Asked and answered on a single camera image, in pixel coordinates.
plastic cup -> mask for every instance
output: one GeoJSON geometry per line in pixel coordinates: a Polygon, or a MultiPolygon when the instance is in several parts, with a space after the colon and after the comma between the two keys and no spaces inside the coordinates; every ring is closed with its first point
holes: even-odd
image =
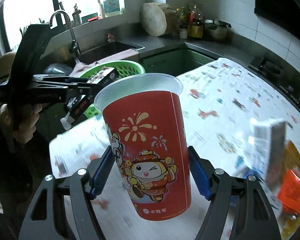
{"type": "Polygon", "coordinates": [[[146,220],[176,217],[191,204],[182,89],[173,76],[146,73],[120,79],[95,98],[125,187],[146,220]]]}

plastic basket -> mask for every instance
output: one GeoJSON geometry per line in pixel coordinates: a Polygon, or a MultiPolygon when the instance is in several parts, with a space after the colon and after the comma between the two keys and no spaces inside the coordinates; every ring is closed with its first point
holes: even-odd
{"type": "MultiPolygon", "coordinates": [[[[120,74],[119,78],[143,74],[146,72],[143,66],[141,66],[137,62],[130,60],[115,60],[104,64],[96,65],[95,67],[86,70],[84,73],[81,74],[80,77],[91,78],[95,73],[98,73],[98,71],[103,67],[114,67],[120,74]]],[[[89,108],[84,112],[84,115],[87,118],[94,117],[98,114],[101,114],[101,112],[95,109],[93,104],[89,106],[89,108]]]]}

sauce bottle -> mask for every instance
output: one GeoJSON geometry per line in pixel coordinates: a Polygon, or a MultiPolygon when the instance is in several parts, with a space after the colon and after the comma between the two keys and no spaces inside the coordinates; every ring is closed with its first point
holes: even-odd
{"type": "Polygon", "coordinates": [[[203,37],[204,19],[202,12],[195,5],[194,10],[190,14],[188,35],[193,38],[201,39],[203,37]]]}

patterned tablecloth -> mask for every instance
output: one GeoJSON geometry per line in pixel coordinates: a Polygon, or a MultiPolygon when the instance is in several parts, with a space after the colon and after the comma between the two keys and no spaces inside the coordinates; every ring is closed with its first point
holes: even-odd
{"type": "MultiPolygon", "coordinates": [[[[286,119],[286,139],[300,152],[300,113],[275,89],[242,66],[225,58],[201,66],[178,77],[184,86],[180,95],[187,144],[215,168],[234,174],[238,155],[245,157],[245,145],[253,117],[286,119]]],[[[58,178],[86,167],[100,156],[108,137],[103,119],[90,119],[59,135],[50,143],[53,174],[58,178]],[[65,159],[74,159],[62,165],[65,159]]],[[[103,193],[93,203],[94,211],[107,239],[194,239],[207,212],[209,202],[202,197],[191,177],[192,204],[182,215],[161,222],[140,218],[113,166],[103,193]]],[[[70,224],[74,224],[70,199],[66,198],[70,224]]],[[[222,240],[229,239],[233,213],[227,218],[222,240]]]]}

chrome faucet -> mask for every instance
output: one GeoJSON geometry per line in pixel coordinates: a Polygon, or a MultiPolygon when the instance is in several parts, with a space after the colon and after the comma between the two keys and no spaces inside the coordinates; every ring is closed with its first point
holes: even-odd
{"type": "Polygon", "coordinates": [[[77,57],[79,57],[79,55],[81,54],[81,51],[80,51],[80,47],[79,47],[79,44],[75,38],[75,35],[74,35],[74,31],[73,31],[73,28],[72,28],[72,23],[71,23],[71,20],[70,20],[70,17],[69,15],[64,11],[64,10],[57,10],[55,11],[51,18],[50,18],[50,22],[49,22],[49,26],[52,27],[52,21],[53,21],[53,18],[55,17],[55,15],[57,15],[58,13],[60,14],[63,14],[64,17],[65,17],[65,20],[66,20],[66,23],[69,27],[69,30],[70,30],[70,33],[71,33],[71,38],[72,38],[72,43],[71,43],[71,46],[69,48],[69,52],[72,54],[72,53],[75,53],[77,57]]]}

